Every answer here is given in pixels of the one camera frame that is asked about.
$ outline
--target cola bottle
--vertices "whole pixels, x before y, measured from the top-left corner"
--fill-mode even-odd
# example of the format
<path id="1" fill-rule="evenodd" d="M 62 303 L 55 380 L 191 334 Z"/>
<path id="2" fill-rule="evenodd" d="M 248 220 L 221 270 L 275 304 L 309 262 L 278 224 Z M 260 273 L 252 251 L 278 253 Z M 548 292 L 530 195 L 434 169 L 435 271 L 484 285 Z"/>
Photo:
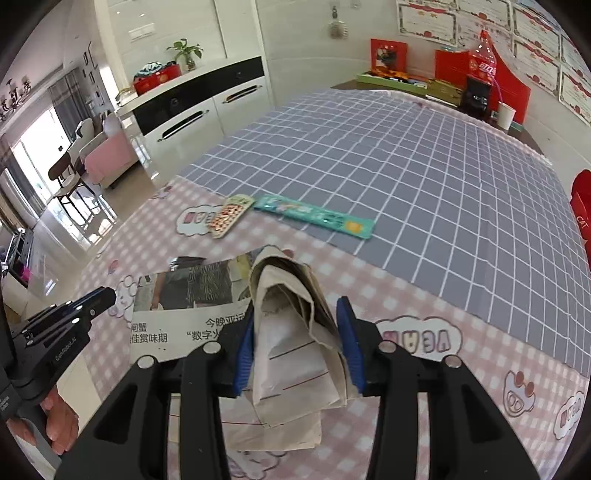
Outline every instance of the cola bottle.
<path id="1" fill-rule="evenodd" d="M 474 118 L 486 119 L 490 114 L 488 102 L 496 75 L 496 57 L 492 52 L 488 32 L 482 30 L 478 46 L 471 49 L 468 61 L 466 90 L 460 110 Z"/>

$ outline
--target curtain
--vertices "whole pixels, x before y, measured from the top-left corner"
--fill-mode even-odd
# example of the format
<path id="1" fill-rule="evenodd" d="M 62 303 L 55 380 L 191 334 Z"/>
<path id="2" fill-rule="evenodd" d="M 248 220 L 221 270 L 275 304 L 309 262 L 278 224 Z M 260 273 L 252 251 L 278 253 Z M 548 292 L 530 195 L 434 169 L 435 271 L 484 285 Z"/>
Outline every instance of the curtain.
<path id="1" fill-rule="evenodd" d="M 92 113 L 84 101 L 84 93 L 78 82 L 78 71 L 74 69 L 49 87 L 53 108 L 72 143 L 76 139 L 76 127 Z"/>
<path id="2" fill-rule="evenodd" d="M 31 205 L 35 213 L 41 216 L 45 210 L 45 203 L 39 198 L 35 188 L 33 188 L 33 185 L 31 185 L 31 182 L 19 166 L 10 145 L 6 141 L 6 136 L 3 135 L 0 137 L 0 174 L 6 169 L 10 172 L 22 196 L 25 197 L 25 200 Z"/>

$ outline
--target silver screw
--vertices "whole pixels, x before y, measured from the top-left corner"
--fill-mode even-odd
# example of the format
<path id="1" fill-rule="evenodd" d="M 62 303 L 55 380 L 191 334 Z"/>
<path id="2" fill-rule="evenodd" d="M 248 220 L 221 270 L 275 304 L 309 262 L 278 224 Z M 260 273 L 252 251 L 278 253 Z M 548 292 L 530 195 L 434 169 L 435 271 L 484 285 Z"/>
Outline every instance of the silver screw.
<path id="1" fill-rule="evenodd" d="M 138 360 L 138 367 L 150 368 L 154 364 L 154 357 L 151 355 L 144 355 Z"/>
<path id="2" fill-rule="evenodd" d="M 449 355 L 445 357 L 445 364 L 450 368 L 460 368 L 462 366 L 462 359 L 456 355 Z"/>
<path id="3" fill-rule="evenodd" d="M 396 343 L 390 340 L 384 340 L 378 345 L 379 351 L 383 353 L 394 353 L 396 351 Z"/>
<path id="4" fill-rule="evenodd" d="M 217 342 L 208 342 L 203 345 L 203 351 L 205 353 L 209 353 L 210 355 L 213 353 L 218 353 L 222 349 L 222 346 Z"/>

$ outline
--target human hand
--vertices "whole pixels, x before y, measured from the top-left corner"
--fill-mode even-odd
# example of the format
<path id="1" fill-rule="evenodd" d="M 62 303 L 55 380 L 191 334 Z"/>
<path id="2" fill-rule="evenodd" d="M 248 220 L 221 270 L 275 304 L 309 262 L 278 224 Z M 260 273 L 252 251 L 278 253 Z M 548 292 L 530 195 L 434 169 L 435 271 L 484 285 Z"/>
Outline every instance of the human hand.
<path id="1" fill-rule="evenodd" d="M 46 433 L 52 440 L 51 447 L 56 454 L 62 455 L 72 448 L 74 441 L 78 438 L 78 415 L 60 397 L 57 387 L 47 394 L 45 400 L 41 402 L 41 408 L 47 414 Z M 36 445 L 35 436 L 24 421 L 9 419 L 7 426 L 13 435 L 33 446 Z"/>

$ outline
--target pink sofa cover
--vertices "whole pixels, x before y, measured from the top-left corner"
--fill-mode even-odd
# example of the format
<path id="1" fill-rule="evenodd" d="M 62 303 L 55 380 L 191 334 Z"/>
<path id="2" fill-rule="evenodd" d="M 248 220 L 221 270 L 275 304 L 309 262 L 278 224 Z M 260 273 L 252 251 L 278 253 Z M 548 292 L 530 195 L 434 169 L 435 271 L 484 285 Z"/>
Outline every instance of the pink sofa cover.
<path id="1" fill-rule="evenodd" d="M 134 148 L 121 130 L 90 152 L 84 160 L 84 167 L 90 181 L 98 184 L 136 161 Z"/>

